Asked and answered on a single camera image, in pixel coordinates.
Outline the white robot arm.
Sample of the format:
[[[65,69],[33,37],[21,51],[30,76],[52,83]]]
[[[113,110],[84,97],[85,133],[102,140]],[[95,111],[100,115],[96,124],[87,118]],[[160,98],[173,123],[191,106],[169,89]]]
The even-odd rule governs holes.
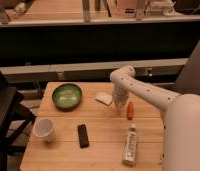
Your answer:
[[[134,76],[130,65],[110,74],[116,105],[132,92],[157,107],[164,125],[162,171],[200,171],[200,95],[180,94]]]

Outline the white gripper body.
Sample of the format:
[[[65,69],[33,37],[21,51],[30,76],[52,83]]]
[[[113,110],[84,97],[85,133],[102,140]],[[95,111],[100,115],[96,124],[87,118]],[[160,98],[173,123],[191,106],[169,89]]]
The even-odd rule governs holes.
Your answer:
[[[122,108],[125,106],[129,92],[121,87],[115,86],[112,92],[113,101],[117,108]]]

